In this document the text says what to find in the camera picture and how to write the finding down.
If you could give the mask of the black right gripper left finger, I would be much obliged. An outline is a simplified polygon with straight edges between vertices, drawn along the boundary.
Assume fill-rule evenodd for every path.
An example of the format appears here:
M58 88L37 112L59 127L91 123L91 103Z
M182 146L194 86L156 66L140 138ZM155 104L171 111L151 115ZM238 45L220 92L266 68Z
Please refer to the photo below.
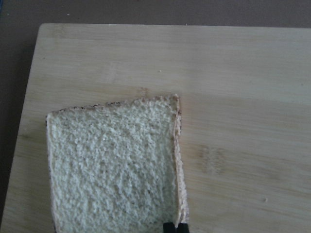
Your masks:
M162 227L163 233L175 233L175 225L172 222L166 222Z

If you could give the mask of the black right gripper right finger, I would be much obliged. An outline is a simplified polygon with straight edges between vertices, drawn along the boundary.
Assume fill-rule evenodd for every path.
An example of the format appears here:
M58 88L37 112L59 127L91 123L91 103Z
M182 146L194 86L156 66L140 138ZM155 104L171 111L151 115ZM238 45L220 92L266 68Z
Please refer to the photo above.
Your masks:
M179 223L176 228L176 233L190 233L187 223Z

